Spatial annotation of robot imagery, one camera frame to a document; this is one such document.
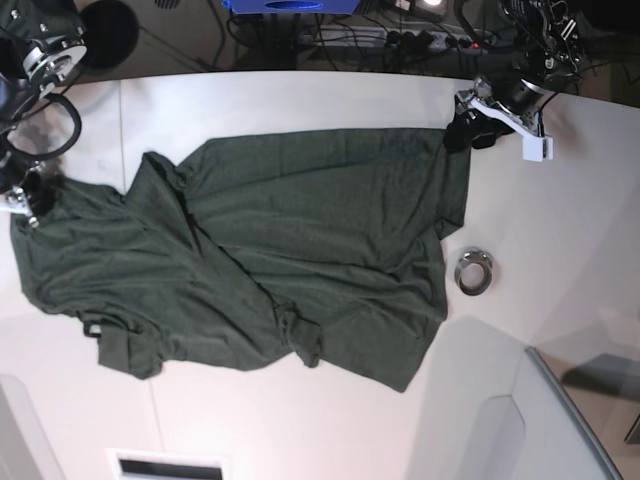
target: metal ring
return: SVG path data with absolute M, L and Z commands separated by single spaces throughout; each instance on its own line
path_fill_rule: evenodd
M 482 268 L 483 277 L 478 286 L 469 287 L 462 281 L 462 272 L 471 265 L 479 265 Z M 491 256 L 478 248 L 469 248 L 462 254 L 456 265 L 455 280 L 462 293 L 475 297 L 484 293 L 493 280 L 493 262 Z

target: power strip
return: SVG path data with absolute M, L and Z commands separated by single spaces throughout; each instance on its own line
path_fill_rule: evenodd
M 322 42 L 329 47 L 356 47 L 356 48 L 385 48 L 387 43 L 387 31 L 393 29 L 388 28 L 384 30 L 381 27 L 369 27 L 369 26 L 351 26 L 351 28 L 343 27 L 341 25 L 327 25 L 321 28 L 322 37 L 320 35 L 312 33 L 302 34 L 301 42 L 307 45 L 320 45 Z M 433 53 L 442 52 L 445 50 L 452 50 L 457 52 L 458 48 L 465 55 L 486 55 L 487 51 L 480 48 L 476 43 L 471 40 L 468 35 L 451 32 L 443 32 L 436 28 L 403 28 L 402 33 L 411 32 L 418 36 L 420 32 L 426 31 L 433 37 L 433 42 L 429 45 L 429 51 Z

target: dark green t-shirt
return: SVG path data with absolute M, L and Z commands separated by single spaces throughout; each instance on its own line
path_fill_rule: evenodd
M 294 351 L 403 391 L 446 318 L 440 240 L 464 219 L 469 152 L 443 133 L 215 139 L 178 167 L 145 154 L 125 196 L 66 180 L 37 229 L 13 220 L 23 291 L 138 378 Z

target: black cable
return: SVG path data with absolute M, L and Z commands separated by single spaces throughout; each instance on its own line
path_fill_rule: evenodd
M 0 145 L 2 145 L 2 147 L 7 152 L 28 162 L 46 162 L 58 158 L 60 155 L 66 153 L 71 147 L 76 144 L 78 138 L 80 138 L 80 134 L 82 133 L 82 119 L 80 118 L 80 114 L 78 113 L 78 110 L 76 110 L 76 107 L 73 106 L 73 103 L 71 103 L 69 99 L 67 99 L 67 97 L 59 93 L 50 93 L 45 98 L 49 100 L 49 105 L 52 103 L 58 103 L 67 111 L 67 113 L 71 117 L 71 120 L 73 120 L 73 133 L 62 146 L 56 148 L 52 152 L 36 154 L 27 153 L 16 148 L 9 140 L 8 133 L 0 136 Z
M 369 18 L 366 15 L 362 15 L 362 18 L 364 18 L 365 20 L 367 20 L 368 22 L 374 23 L 376 25 L 378 25 L 379 27 L 382 27 L 384 29 L 384 31 L 389 34 L 389 29 L 381 22 L 379 22 L 378 20 L 375 20 L 373 18 Z
M 233 13 L 233 10 L 229 10 L 229 19 L 231 20 L 231 23 L 233 23 L 238 28 L 242 27 L 243 25 L 251 25 L 251 28 L 256 34 L 256 38 L 258 40 L 258 46 L 262 50 L 264 50 L 265 31 L 264 31 L 263 23 L 261 23 L 260 21 L 256 22 L 254 18 L 248 18 L 247 16 L 244 16 L 243 18 L 239 18 L 236 16 L 235 13 Z M 232 38 L 237 39 L 237 36 L 234 36 L 231 32 L 229 32 L 229 34 L 232 35 Z
M 524 30 L 524 32 L 527 34 L 527 36 L 534 41 L 534 43 L 536 43 L 538 45 L 538 47 L 540 47 L 544 52 L 548 53 L 549 55 L 551 55 L 553 58 L 555 58 L 558 61 L 561 61 L 559 58 L 557 58 L 555 55 L 553 55 L 551 52 L 549 52 L 549 49 L 547 48 L 547 46 L 542 43 L 536 36 L 534 33 L 531 32 L 531 30 L 529 30 L 529 27 L 527 25 L 525 25 L 524 23 L 522 23 L 520 21 L 520 19 L 517 16 L 513 16 L 512 17 L 514 22 L 516 22 L 518 24 L 518 26 Z
M 240 40 L 240 38 L 235 33 L 233 33 L 233 31 L 231 29 L 231 24 L 234 24 L 236 26 L 238 25 L 236 22 L 233 21 L 232 17 L 229 17 L 227 19 L 227 21 L 225 22 L 225 26 L 227 27 L 227 33 L 229 34 L 229 36 L 231 38 L 233 38 L 235 40 L 236 43 L 242 45 L 245 48 L 249 48 L 249 49 L 258 48 L 261 45 L 260 41 L 258 41 L 258 43 L 256 45 L 249 45 L 248 43 L 244 42 L 243 40 Z
M 335 42 L 336 40 L 346 40 L 346 39 L 351 39 L 353 40 L 353 35 L 344 35 L 342 37 L 335 37 L 335 38 L 325 38 L 325 43 L 331 43 L 331 42 Z M 376 35 L 358 35 L 358 38 L 360 40 L 362 40 L 363 38 L 373 38 L 375 40 L 380 40 L 380 37 L 376 36 Z
M 67 86 L 66 86 L 66 87 L 65 87 L 65 88 L 64 88 L 64 89 L 63 89 L 63 90 L 62 90 L 58 95 L 64 95 L 64 94 L 66 94 L 66 93 L 71 89 L 71 87 L 73 87 L 73 86 L 76 84 L 76 82 L 80 79 L 80 77 L 82 77 L 82 75 L 84 74 L 84 72 L 85 72 L 86 68 L 87 68 L 87 66 L 86 66 L 86 64 L 84 64 L 84 65 L 80 68 L 78 75 L 76 75 L 76 77 L 75 77 L 71 82 L 69 82 L 69 84 L 68 84 L 68 85 L 67 85 Z M 15 128 L 17 128 L 21 123 L 23 123 L 23 122 L 25 122 L 25 121 L 29 120 L 30 118 L 32 118 L 32 117 L 34 117 L 34 116 L 36 116 L 37 114 L 39 114 L 40 112 L 42 112 L 43 110 L 45 110 L 47 107 L 51 106 L 51 104 L 52 104 L 52 103 L 54 103 L 54 102 L 47 101 L 47 103 L 45 103 L 44 105 L 42 105 L 42 106 L 40 106 L 40 107 L 36 108 L 35 110 L 33 110 L 33 111 L 31 111 L 31 112 L 26 113 L 25 115 L 23 115 L 22 117 L 20 117 L 17 121 L 15 121 L 15 122 L 11 123 L 8 127 L 6 127 L 4 130 L 2 130 L 2 131 L 0 132 L 0 135 L 4 135 L 5 133 L 7 133 L 7 132 L 9 132 L 9 131 L 14 130 L 14 129 L 15 129 Z
M 500 34 L 503 33 L 503 32 L 506 32 L 508 30 L 513 30 L 514 28 L 515 28 L 514 25 L 506 25 L 506 26 L 504 26 L 502 28 L 498 28 L 496 30 L 492 30 L 491 32 L 489 32 L 490 36 L 486 37 L 486 39 L 487 39 L 487 41 L 489 41 L 489 39 L 491 37 L 495 37 L 497 40 L 503 40 L 502 35 L 500 35 Z
M 629 73 L 629 69 L 625 63 L 622 63 L 622 69 L 624 70 L 624 76 L 627 77 L 627 84 L 631 87 L 636 83 L 640 82 L 640 75 L 638 75 L 633 80 L 631 79 L 631 74 Z
M 580 76 L 581 74 L 588 72 L 589 70 L 596 70 L 600 67 L 606 67 L 607 65 L 613 65 L 613 64 L 618 64 L 618 63 L 623 63 L 624 62 L 618 62 L 618 61 L 611 61 L 611 62 L 604 62 L 604 63 L 599 63 L 596 65 L 591 65 L 587 68 L 583 68 L 582 70 L 578 71 L 575 76 Z M 538 115 L 538 122 L 540 124 L 540 132 L 542 135 L 544 135 L 544 122 L 543 122 L 543 112 L 544 109 L 547 105 L 549 105 L 558 95 L 560 95 L 560 93 L 562 93 L 566 87 L 568 87 L 571 84 L 576 84 L 580 79 L 574 79 L 573 81 L 569 81 L 567 82 L 564 87 L 562 87 L 562 90 L 558 90 L 557 92 L 554 92 L 551 96 L 549 96 L 549 98 L 547 98 L 544 103 L 542 105 L 540 105 L 540 108 L 538 108 L 537 110 L 537 115 Z
M 320 44 L 322 45 L 322 51 L 324 52 L 324 56 L 326 57 L 327 61 L 331 64 L 331 66 L 333 67 L 333 69 L 338 72 L 338 67 L 336 66 L 336 64 L 333 62 L 333 59 L 331 58 L 331 56 L 329 55 L 329 51 L 327 50 L 327 46 L 324 43 L 324 37 L 322 36 L 322 26 L 320 25 L 320 19 L 318 18 L 318 14 L 314 14 L 314 18 L 316 19 L 316 26 L 318 27 L 318 37 L 320 38 Z
M 420 69 L 420 75 L 425 77 L 427 75 L 427 72 L 425 71 L 424 65 L 422 63 L 423 62 L 418 62 L 418 68 Z
M 360 56 L 365 60 L 369 58 L 369 55 L 367 54 L 367 52 L 365 52 L 364 50 L 362 50 L 362 48 L 360 48 L 360 44 L 358 43 L 358 37 L 356 35 L 356 31 L 350 25 L 347 25 L 346 23 L 336 22 L 335 19 L 333 20 L 332 23 L 349 29 L 349 31 L 351 32 L 351 35 L 353 35 L 353 43 L 356 44 L 356 49 L 358 50 L 358 53 L 360 54 Z
M 400 15 L 398 16 L 398 20 L 400 21 L 400 38 L 402 39 L 404 36 L 404 10 L 400 10 Z M 398 72 L 402 73 L 402 66 L 404 64 L 404 58 L 402 55 L 404 54 L 402 44 L 399 44 L 394 50 L 392 50 L 391 61 L 389 62 L 389 71 L 394 73 L 394 69 L 392 68 L 393 62 L 395 61 L 398 65 Z
M 462 66 L 462 50 L 460 50 L 460 42 L 458 41 L 458 39 L 451 33 L 450 30 L 446 29 L 443 25 L 440 25 L 439 23 L 436 23 L 436 22 L 432 22 L 431 20 L 427 20 L 427 21 L 431 25 L 433 25 L 434 27 L 442 31 L 445 35 L 447 35 L 451 39 L 453 45 L 455 46 L 458 52 L 458 69 L 460 70 L 461 74 L 466 75 L 466 69 L 463 68 Z
M 389 44 L 384 42 L 384 46 L 382 47 L 382 71 L 387 73 L 387 48 Z
M 213 18 L 216 21 L 216 24 L 218 25 L 218 31 L 220 32 L 220 43 L 218 44 L 218 50 L 216 51 L 216 54 L 213 57 L 213 63 L 211 64 L 211 66 L 213 68 L 220 68 L 218 67 L 218 62 L 220 61 L 220 56 L 222 55 L 224 46 L 227 43 L 227 35 L 224 31 L 224 25 L 222 24 L 222 19 L 220 18 L 220 14 L 216 10 L 216 7 L 213 4 L 212 0 L 206 0 L 206 1 L 207 1 L 207 5 L 209 6 L 209 10 L 211 10 L 211 13 L 213 14 Z
M 499 47 L 499 46 L 496 46 L 496 45 L 492 45 L 488 41 L 486 41 L 486 39 L 484 37 L 481 37 L 480 35 L 478 35 L 476 33 L 476 31 L 473 29 L 471 24 L 467 21 L 467 19 L 464 16 L 464 5 L 465 5 L 465 3 L 467 3 L 467 1 L 468 0 L 454 0 L 454 2 L 453 2 L 453 12 L 455 14 L 456 20 L 458 20 L 458 23 L 460 24 L 462 29 L 465 31 L 465 33 L 469 36 L 469 38 L 471 38 L 471 40 L 473 40 L 480 47 L 482 47 L 483 49 L 485 49 L 487 51 L 491 51 L 491 52 L 494 52 L 494 53 L 498 53 L 498 52 L 500 52 L 500 53 L 511 53 L 511 52 L 513 52 L 513 50 L 514 50 L 513 45 L 505 45 L 505 46 L 502 46 L 502 47 Z
M 186 59 L 186 60 L 188 60 L 190 62 L 195 63 L 196 65 L 198 65 L 201 68 L 201 70 L 195 70 L 194 68 L 192 68 L 192 67 L 190 67 L 188 65 L 185 65 L 183 62 L 178 61 L 174 56 L 169 55 L 167 52 L 165 52 L 163 50 L 160 50 L 159 48 L 155 47 L 154 45 L 151 45 L 150 43 L 147 43 L 147 45 L 149 45 L 151 48 L 155 49 L 157 52 L 162 53 L 163 55 L 169 56 L 172 60 L 180 63 L 180 65 L 185 67 L 187 70 L 198 72 L 198 73 L 202 73 L 203 71 L 205 71 L 205 72 L 211 71 L 211 68 L 209 68 L 209 65 L 207 65 L 206 62 L 204 60 L 202 60 L 201 58 L 194 58 L 194 57 L 191 57 L 191 56 L 187 55 L 182 50 L 180 50 L 176 46 L 170 44 L 164 38 L 160 37 L 159 35 L 156 35 L 155 33 L 153 33 L 148 28 L 144 27 L 143 25 L 140 25 L 138 28 L 139 28 L 139 30 L 141 32 L 147 34 L 149 37 L 154 39 L 156 42 L 164 45 L 165 47 L 167 47 L 170 50 L 173 50 L 174 52 L 176 52 L 176 54 L 180 55 L 182 58 L 184 58 L 184 59 Z
M 487 31 L 487 9 L 483 5 L 482 6 L 482 34 L 484 35 L 486 31 Z M 484 55 L 484 52 L 485 52 L 484 48 L 481 48 L 480 60 L 482 60 L 482 56 Z M 478 57 L 473 57 L 473 58 L 476 65 L 476 71 L 474 76 L 477 76 L 480 73 L 480 68 L 481 68 L 481 66 L 479 65 L 480 60 L 478 60 Z
M 437 58 L 437 57 L 439 57 L 441 55 L 446 55 L 449 52 L 451 52 L 451 47 L 447 48 L 446 50 L 441 50 L 439 52 L 432 53 L 431 55 L 427 55 L 427 56 L 424 56 L 424 57 L 420 57 L 420 58 L 414 59 L 413 61 L 407 63 L 407 65 L 411 66 L 411 65 L 415 65 L 416 63 L 426 62 L 426 61 L 431 60 L 433 58 Z

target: blue device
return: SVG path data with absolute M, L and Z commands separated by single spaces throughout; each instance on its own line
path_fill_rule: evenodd
M 239 15 L 255 13 L 333 13 L 350 15 L 360 0 L 224 0 Z

